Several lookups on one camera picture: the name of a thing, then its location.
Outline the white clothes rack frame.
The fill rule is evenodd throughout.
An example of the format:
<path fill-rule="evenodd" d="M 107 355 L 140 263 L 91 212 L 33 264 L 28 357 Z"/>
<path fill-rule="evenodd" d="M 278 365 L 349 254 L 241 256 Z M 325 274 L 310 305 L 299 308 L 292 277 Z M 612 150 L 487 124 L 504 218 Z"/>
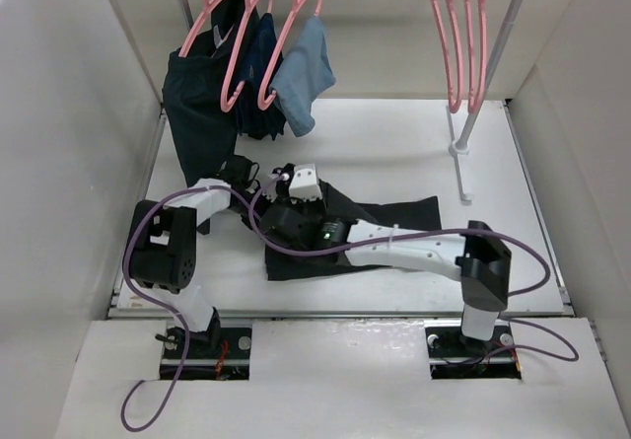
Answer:
<path fill-rule="evenodd" d="M 179 0 L 189 32 L 201 30 L 208 15 L 222 0 Z M 459 198 L 464 204 L 473 200 L 472 177 L 469 175 L 468 141 L 486 98 L 490 82 L 495 74 L 513 24 L 524 0 L 511 0 L 502 26 L 491 52 L 487 51 L 487 0 L 456 0 L 459 33 L 463 56 L 463 93 L 460 109 L 448 111 L 448 124 L 452 142 L 449 153 L 455 168 Z M 453 46 L 452 33 L 444 0 L 439 0 L 441 13 L 448 34 L 448 43 Z M 180 54 L 188 53 L 189 45 L 184 40 Z"/>

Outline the light blue hanging shorts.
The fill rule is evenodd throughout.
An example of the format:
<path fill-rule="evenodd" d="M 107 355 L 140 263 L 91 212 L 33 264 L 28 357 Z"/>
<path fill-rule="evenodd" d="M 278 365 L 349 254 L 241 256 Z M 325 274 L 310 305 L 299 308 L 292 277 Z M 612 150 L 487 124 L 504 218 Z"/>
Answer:
<path fill-rule="evenodd" d="M 284 114 L 295 137 L 314 129 L 313 103 L 335 83 L 324 24 L 317 16 L 309 17 L 269 86 L 276 92 L 273 104 Z"/>

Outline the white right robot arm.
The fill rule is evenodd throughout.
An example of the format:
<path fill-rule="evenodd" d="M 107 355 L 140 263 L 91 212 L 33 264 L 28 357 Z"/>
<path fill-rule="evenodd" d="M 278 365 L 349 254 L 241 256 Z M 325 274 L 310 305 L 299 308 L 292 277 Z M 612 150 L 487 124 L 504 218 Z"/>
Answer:
<path fill-rule="evenodd" d="M 469 354 L 490 344 L 508 307 L 512 252 L 479 221 L 461 232 L 414 231 L 275 203 L 254 223 L 268 248 L 299 260 L 429 272 L 458 282 L 463 308 L 456 342 Z"/>

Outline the black trousers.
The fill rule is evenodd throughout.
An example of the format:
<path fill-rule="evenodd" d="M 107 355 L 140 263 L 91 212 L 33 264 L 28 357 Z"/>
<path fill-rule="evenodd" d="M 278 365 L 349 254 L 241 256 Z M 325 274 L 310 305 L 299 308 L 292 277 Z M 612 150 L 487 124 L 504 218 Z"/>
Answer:
<path fill-rule="evenodd" d="M 393 226 L 413 231 L 433 231 L 442 228 L 439 200 L 436 196 L 411 202 L 390 204 L 356 203 L 330 183 L 319 183 L 322 200 L 316 202 L 291 203 L 286 194 L 275 199 L 263 195 L 255 204 L 254 219 L 263 217 L 270 207 L 289 206 L 288 213 L 303 223 L 302 228 L 294 228 L 288 236 L 273 229 L 268 238 L 279 246 L 290 248 L 293 242 L 296 251 L 315 251 L 316 230 L 327 216 L 339 216 L 346 220 L 366 220 L 368 222 Z M 375 270 L 374 265 L 352 266 L 341 260 L 341 256 L 292 257 L 270 248 L 265 249 L 267 279 L 273 282 L 331 277 L 349 273 Z"/>

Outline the dark teal hanging trousers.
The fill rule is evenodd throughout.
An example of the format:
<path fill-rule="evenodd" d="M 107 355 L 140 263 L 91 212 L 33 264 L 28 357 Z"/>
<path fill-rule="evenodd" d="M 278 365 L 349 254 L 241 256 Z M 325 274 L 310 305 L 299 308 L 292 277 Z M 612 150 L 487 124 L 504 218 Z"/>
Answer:
<path fill-rule="evenodd" d="M 191 30 L 188 53 L 169 56 L 163 102 L 188 186 L 214 176 L 235 151 L 236 111 L 223 112 L 220 96 L 244 12 L 244 0 L 222 0 L 202 18 L 211 29 Z"/>

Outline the navy blue hanging shorts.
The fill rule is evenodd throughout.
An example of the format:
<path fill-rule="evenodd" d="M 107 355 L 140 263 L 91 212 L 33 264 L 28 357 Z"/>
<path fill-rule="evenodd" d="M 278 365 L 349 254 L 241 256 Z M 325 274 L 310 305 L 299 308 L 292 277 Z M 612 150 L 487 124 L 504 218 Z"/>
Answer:
<path fill-rule="evenodd" d="M 244 82 L 236 102 L 237 130 L 239 134 L 246 134 L 256 140 L 267 136 L 274 140 L 279 134 L 283 134 L 286 123 L 284 114 L 275 105 L 267 110 L 261 110 L 257 102 L 258 92 L 276 43 L 273 16 L 265 13 L 258 22 L 237 73 L 238 81 Z"/>

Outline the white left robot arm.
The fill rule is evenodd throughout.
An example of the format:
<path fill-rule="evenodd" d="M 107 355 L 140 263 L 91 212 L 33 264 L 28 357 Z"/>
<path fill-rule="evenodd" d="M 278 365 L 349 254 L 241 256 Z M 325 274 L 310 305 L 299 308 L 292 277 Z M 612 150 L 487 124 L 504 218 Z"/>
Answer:
<path fill-rule="evenodd" d="M 257 173 L 257 163 L 232 156 L 215 175 L 161 201 L 144 199 L 135 206 L 123 258 L 125 283 L 175 317 L 170 343 L 178 351 L 188 345 L 207 357 L 226 342 L 217 309 L 193 278 L 197 238 L 209 233 L 215 214 L 231 210 L 247 216 Z"/>

